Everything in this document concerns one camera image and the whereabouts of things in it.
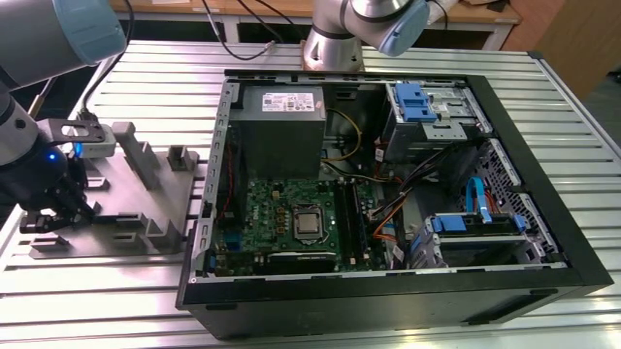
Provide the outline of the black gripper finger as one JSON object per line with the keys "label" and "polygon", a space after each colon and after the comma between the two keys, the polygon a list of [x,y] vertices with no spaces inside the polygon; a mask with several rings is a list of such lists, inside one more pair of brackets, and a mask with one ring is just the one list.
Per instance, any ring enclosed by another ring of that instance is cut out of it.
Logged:
{"label": "black gripper finger", "polygon": [[27,212],[19,219],[19,233],[49,233],[70,226],[72,220],[62,215]]}
{"label": "black gripper finger", "polygon": [[86,203],[86,196],[81,190],[59,190],[57,193],[57,213],[69,222],[92,221],[94,210]]}

